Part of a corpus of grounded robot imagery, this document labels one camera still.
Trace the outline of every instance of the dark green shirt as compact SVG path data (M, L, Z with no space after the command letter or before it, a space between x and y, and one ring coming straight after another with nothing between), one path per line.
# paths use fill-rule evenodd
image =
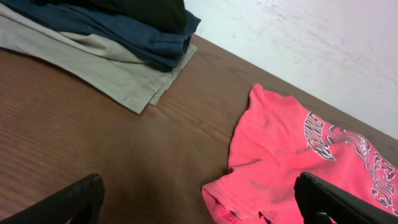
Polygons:
M187 23L183 0L33 0L37 4L70 3L129 16L162 32L181 34Z

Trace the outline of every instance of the pink t-shirt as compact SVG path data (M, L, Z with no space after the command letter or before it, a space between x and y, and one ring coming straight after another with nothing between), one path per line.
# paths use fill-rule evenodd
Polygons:
M258 84L235 129L228 167L228 175L202 189L219 224L303 223L294 198L303 171L398 215L395 168L366 138Z

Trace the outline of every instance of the stack of folded clothes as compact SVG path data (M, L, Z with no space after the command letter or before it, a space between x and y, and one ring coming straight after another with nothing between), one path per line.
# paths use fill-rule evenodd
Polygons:
M130 110L156 104L196 51L183 0L0 0L0 47L78 75Z

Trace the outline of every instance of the table surface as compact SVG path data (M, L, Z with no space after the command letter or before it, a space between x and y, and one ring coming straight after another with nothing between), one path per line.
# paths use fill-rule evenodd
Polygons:
M200 37L193 43L170 90L140 116L71 73L0 49L0 220L99 173L100 223L213 223L201 186L225 175L255 83L363 134L398 165L397 140Z

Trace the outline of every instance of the beige fabric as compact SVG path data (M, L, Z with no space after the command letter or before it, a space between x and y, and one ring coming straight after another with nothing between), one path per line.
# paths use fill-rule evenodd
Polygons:
M3 4L0 4L0 15L89 54L120 62L146 63L117 42L96 34L80 35L56 32L31 21Z
M154 104L159 100L196 51L190 45L178 67L162 73L145 64L94 56L4 16L0 16L0 47L41 58L72 72L138 114L148 102Z

